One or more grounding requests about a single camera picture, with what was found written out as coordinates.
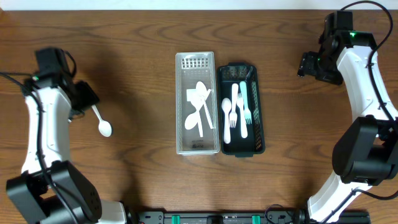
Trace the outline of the white plastic fork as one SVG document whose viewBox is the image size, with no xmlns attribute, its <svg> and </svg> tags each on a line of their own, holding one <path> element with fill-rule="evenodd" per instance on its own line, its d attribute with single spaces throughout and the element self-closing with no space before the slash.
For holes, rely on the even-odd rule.
<svg viewBox="0 0 398 224">
<path fill-rule="evenodd" d="M 243 139 L 246 139 L 248 136 L 248 130 L 246 126 L 246 119 L 244 116 L 244 100 L 242 97 L 242 94 L 238 94 L 238 99 L 237 99 L 237 106 L 239 108 L 239 113 L 240 113 L 240 130 L 241 130 L 241 137 Z"/>
<path fill-rule="evenodd" d="M 246 120 L 246 124 L 252 124 L 252 115 L 251 115 L 251 111 L 250 111 L 249 105 L 248 105 L 248 88 L 247 88 L 246 82 L 241 81 L 239 83 L 239 87 L 241 90 L 241 95 L 242 95 L 243 103 L 244 103 L 244 117 Z"/>
<path fill-rule="evenodd" d="M 231 86 L 231 112 L 229 114 L 229 125 L 231 128 L 236 127 L 236 122 L 237 122 L 237 112 L 236 112 L 236 104 L 237 104 L 237 99 L 238 99 L 238 84 L 234 83 Z"/>
</svg>

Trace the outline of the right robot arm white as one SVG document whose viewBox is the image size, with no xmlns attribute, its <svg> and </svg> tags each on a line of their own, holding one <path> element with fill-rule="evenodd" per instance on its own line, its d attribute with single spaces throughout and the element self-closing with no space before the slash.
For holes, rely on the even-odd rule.
<svg viewBox="0 0 398 224">
<path fill-rule="evenodd" d="M 303 55 L 298 75 L 345 84 L 353 122 L 333 148 L 333 171 L 307 200 L 295 223 L 337 223 L 361 194 L 397 174 L 397 109 L 387 94 L 370 33 L 343 32 L 320 38 L 319 52 Z"/>
</svg>

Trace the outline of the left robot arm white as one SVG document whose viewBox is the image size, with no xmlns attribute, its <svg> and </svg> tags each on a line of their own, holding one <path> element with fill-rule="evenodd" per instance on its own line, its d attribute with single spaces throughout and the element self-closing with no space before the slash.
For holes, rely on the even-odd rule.
<svg viewBox="0 0 398 224">
<path fill-rule="evenodd" d="M 69 116 L 61 87 L 31 89 L 28 153 L 7 196 L 27 223 L 129 223 L 121 202 L 100 199 L 95 186 L 71 163 Z"/>
</svg>

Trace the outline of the white plastic spoon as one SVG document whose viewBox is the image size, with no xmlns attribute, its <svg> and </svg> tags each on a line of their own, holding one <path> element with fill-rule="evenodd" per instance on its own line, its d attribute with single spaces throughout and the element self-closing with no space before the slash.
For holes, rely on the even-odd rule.
<svg viewBox="0 0 398 224">
<path fill-rule="evenodd" d="M 196 118 L 197 118 L 197 125 L 198 125 L 198 131 L 199 135 L 202 138 L 203 137 L 203 128 L 202 128 L 202 122 L 201 122 L 201 116 L 200 116 L 200 109 L 203 106 L 201 97 L 198 95 L 197 92 L 195 92 L 192 97 L 191 97 L 191 103 L 196 109 Z"/>
<path fill-rule="evenodd" d="M 187 101 L 191 103 L 191 97 L 192 95 L 197 92 L 196 89 L 188 89 L 187 90 Z M 192 114 L 189 114 L 187 118 L 185 119 L 185 129 L 193 129 L 197 125 L 197 118 L 195 112 Z"/>
<path fill-rule="evenodd" d="M 229 98 L 224 98 L 221 102 L 221 109 L 224 113 L 224 128 L 223 128 L 223 141 L 225 144 L 231 142 L 231 133 L 229 127 L 229 113 L 231 111 L 231 101 Z"/>
<path fill-rule="evenodd" d="M 113 128 L 112 125 L 104 120 L 102 118 L 102 116 L 100 115 L 99 110 L 97 109 L 96 105 L 92 105 L 91 106 L 94 114 L 97 116 L 98 120 L 99 120 L 99 124 L 98 124 L 98 130 L 101 133 L 101 135 L 103 135 L 104 137 L 110 137 L 113 133 Z"/>
<path fill-rule="evenodd" d="M 210 115 L 210 112 L 209 112 L 209 109 L 208 109 L 208 106 L 206 103 L 206 100 L 209 97 L 211 90 L 207 89 L 207 87 L 205 86 L 205 84 L 203 82 L 197 82 L 196 91 L 203 102 L 203 106 L 205 109 L 206 118 L 207 118 L 209 127 L 210 127 L 210 129 L 213 129 L 214 128 L 213 122 L 212 122 L 211 115 Z"/>
</svg>

